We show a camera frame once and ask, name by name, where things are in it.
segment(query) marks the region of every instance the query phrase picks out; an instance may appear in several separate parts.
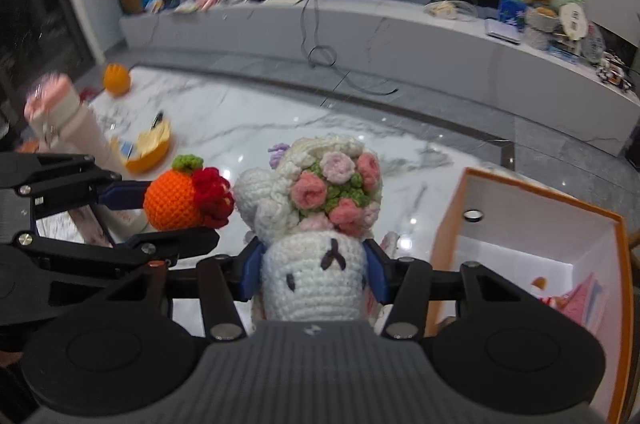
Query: crocheted flower crown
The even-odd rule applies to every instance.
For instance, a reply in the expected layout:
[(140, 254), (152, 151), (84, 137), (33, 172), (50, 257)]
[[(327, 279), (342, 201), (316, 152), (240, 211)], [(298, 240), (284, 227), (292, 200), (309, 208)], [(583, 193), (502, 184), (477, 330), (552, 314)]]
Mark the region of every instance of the crocheted flower crown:
[(299, 231), (362, 239), (378, 219), (378, 158), (349, 136), (299, 139), (271, 151), (274, 170), (244, 172), (234, 186), (242, 219), (263, 242)]

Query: screw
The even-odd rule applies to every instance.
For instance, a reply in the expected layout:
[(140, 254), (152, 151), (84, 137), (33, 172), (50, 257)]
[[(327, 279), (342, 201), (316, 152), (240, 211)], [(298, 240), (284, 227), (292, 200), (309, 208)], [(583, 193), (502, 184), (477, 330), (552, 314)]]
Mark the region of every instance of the screw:
[(394, 339), (411, 339), (418, 333), (418, 327), (405, 322), (391, 323), (386, 333)]
[(23, 233), (18, 237), (18, 242), (20, 242), (20, 245), (31, 245), (31, 242), (33, 242), (33, 237), (28, 233)]
[(140, 249), (146, 255), (152, 255), (156, 251), (156, 247), (154, 244), (142, 244), (142, 247), (140, 247)]
[(233, 323), (220, 323), (211, 327), (211, 336), (218, 341), (233, 341), (242, 335), (242, 328)]

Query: white crocheted ear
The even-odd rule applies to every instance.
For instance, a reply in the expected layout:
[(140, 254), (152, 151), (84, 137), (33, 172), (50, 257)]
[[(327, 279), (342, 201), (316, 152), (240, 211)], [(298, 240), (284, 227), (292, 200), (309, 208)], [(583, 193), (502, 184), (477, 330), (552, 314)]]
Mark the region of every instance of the white crocheted ear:
[(270, 197), (275, 180), (275, 172), (253, 168), (243, 172), (233, 186), (238, 212), (251, 230), (255, 230), (254, 220), (258, 204), (261, 200)]
[(300, 221), (300, 214), (292, 208), (289, 200), (278, 197), (280, 201), (262, 199), (255, 212), (254, 232), (267, 246), (292, 232)]
[(269, 320), (365, 317), (366, 254), (336, 231), (311, 231), (274, 242), (262, 258), (262, 301)]

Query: gray floor tile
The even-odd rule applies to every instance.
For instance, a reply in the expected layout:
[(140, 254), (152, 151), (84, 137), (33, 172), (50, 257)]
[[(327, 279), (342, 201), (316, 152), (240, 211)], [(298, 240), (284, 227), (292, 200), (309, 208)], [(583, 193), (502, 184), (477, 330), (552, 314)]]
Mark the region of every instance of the gray floor tile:
[(633, 214), (636, 208), (636, 195), (620, 188), (620, 186), (600, 177), (594, 177), (589, 202), (625, 217), (627, 229), (631, 229), (631, 226), (635, 224)]
[[(356, 90), (348, 81), (361, 90)], [(388, 96), (372, 96), (362, 91), (381, 93), (394, 88), (398, 88), (398, 92)], [(352, 72), (349, 74), (349, 80), (344, 80), (338, 85), (336, 92), (433, 115), (509, 141), (514, 139), (513, 114), (432, 89)]]
[(627, 226), (629, 231), (640, 231), (640, 195), (636, 195), (634, 210), (628, 217)]
[(640, 194), (640, 175), (622, 157), (578, 141), (527, 119), (515, 119), (515, 143), (556, 157), (629, 192)]
[(583, 169), (526, 146), (516, 145), (516, 171), (577, 199), (589, 202), (594, 176)]
[(516, 117), (514, 119), (514, 143), (545, 153), (551, 157), (560, 157), (562, 147), (569, 140), (568, 135), (543, 127), (528, 119)]
[(454, 149), (470, 153), (487, 162), (500, 165), (500, 147), (485, 141), (479, 141), (455, 131), (445, 128), (434, 127), (428, 123), (422, 123), (407, 117), (388, 114), (383, 110), (373, 109), (360, 105), (353, 105), (348, 102), (327, 99), (323, 105), (327, 109), (332, 109), (344, 114), (354, 115), (362, 119), (367, 119), (387, 127), (397, 128), (433, 143), (443, 144)]
[(252, 77), (304, 85), (319, 91), (335, 89), (344, 77), (326, 67), (310, 67), (306, 63), (235, 54), (220, 58), (210, 69), (216, 72), (239, 72)]

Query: orange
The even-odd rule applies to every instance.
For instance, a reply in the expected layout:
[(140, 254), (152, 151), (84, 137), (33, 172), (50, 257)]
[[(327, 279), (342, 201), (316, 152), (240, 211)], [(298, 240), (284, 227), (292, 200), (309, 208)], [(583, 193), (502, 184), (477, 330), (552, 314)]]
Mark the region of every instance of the orange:
[(146, 190), (143, 207), (149, 222), (158, 231), (187, 229), (202, 225), (202, 214), (193, 204), (195, 189), (191, 175), (169, 170)]
[(111, 63), (104, 70), (102, 84), (112, 96), (122, 96), (131, 88), (131, 76), (125, 66)]

